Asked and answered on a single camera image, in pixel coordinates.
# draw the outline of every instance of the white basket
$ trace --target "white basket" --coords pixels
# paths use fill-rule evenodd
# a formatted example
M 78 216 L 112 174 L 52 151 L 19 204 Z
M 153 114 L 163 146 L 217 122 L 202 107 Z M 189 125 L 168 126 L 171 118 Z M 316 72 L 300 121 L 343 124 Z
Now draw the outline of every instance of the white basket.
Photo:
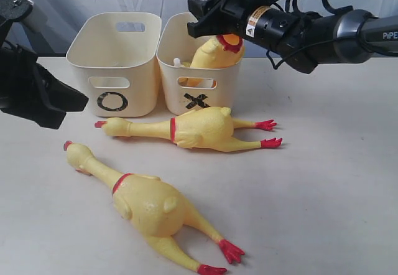
M 106 12 L 86 21 L 67 60 L 95 115 L 138 117 L 155 108 L 161 31 L 160 17 L 146 12 Z
M 177 14 L 169 19 L 157 49 L 157 59 L 162 75 L 166 105 L 176 114 L 206 106 L 233 107 L 236 80 L 241 61 L 228 68 L 175 67 L 174 59 L 190 62 L 197 51 L 210 37 L 194 39 L 189 36 L 187 23 L 197 22 L 190 12 Z M 201 78 L 200 87 L 183 87 L 180 78 Z M 216 86 L 211 87 L 213 80 Z

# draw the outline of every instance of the warning label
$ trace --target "warning label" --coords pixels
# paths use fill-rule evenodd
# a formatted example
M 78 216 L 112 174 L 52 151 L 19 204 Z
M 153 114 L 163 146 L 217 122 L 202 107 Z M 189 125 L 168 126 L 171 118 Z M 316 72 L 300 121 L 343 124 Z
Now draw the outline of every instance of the warning label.
M 256 29 L 257 22 L 261 16 L 270 9 L 268 6 L 261 6 L 257 8 L 249 17 L 248 25 L 246 26 L 246 35 L 254 37 L 254 30 Z

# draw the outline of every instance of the rubber chicken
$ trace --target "rubber chicken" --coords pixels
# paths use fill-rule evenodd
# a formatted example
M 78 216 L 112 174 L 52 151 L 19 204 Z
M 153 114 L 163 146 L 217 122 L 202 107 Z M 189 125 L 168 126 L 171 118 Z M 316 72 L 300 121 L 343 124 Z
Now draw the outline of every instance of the rubber chicken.
M 236 65 L 244 55 L 243 39 L 234 34 L 211 36 L 195 52 L 190 68 L 228 68 Z M 187 87 L 196 87 L 201 79 L 180 79 Z
M 262 141 L 241 141 L 233 137 L 235 129 L 255 128 L 271 131 L 274 120 L 243 121 L 231 117 L 227 107 L 208 107 L 191 110 L 180 116 L 158 123 L 133 123 L 122 118 L 108 118 L 95 123 L 108 136 L 158 137 L 171 140 L 179 147 L 191 149 L 214 149 L 220 152 L 234 152 L 249 149 L 277 148 L 282 138 Z
M 241 262 L 244 251 L 224 239 L 187 198 L 159 177 L 123 174 L 97 160 L 82 144 L 67 141 L 63 148 L 72 167 L 97 177 L 109 187 L 115 209 L 159 254 L 201 275 L 219 275 L 227 271 L 199 263 L 180 249 L 172 236 L 187 225 L 217 243 L 229 264 Z

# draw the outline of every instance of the white tabletop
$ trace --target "white tabletop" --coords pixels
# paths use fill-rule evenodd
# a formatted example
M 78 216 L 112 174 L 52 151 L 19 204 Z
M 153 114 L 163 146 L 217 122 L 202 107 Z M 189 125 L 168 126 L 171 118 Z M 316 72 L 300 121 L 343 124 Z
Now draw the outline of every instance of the white tabletop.
M 64 58 L 39 60 L 77 87 Z M 320 66 L 311 75 L 244 59 L 234 117 L 275 119 L 278 150 L 188 151 L 107 137 L 88 110 L 59 130 L 0 113 L 0 274 L 193 274 L 160 257 L 113 208 L 108 188 L 75 172 L 66 140 L 122 172 L 158 175 L 247 252 L 229 266 L 207 237 L 176 240 L 204 264 L 244 275 L 391 275 L 398 269 L 398 60 Z M 172 116 L 162 98 L 137 121 Z

